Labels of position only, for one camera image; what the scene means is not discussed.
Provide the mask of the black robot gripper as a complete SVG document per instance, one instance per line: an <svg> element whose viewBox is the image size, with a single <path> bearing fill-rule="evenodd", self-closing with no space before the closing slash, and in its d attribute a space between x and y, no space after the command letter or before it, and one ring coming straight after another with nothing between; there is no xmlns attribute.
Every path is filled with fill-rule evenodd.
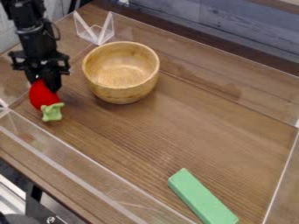
<svg viewBox="0 0 299 224"><path fill-rule="evenodd" d="M70 56L58 50L58 41L62 35L52 29L18 30L23 49L11 51L8 56L12 60L14 70L24 71L27 80L34 84L44 80L47 88L56 93L62 88L62 74L70 73Z"/></svg>

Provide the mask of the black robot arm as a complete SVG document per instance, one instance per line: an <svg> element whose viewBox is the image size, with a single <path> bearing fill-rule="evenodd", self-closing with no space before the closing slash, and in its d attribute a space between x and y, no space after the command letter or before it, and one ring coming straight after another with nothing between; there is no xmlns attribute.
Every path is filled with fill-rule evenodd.
<svg viewBox="0 0 299 224"><path fill-rule="evenodd" d="M62 32L46 16L44 0L0 0L0 4L14 21L23 48L8 53L12 68L24 71L31 84L43 80L56 93L62 88L62 76L71 74L71 57L59 51Z"/></svg>

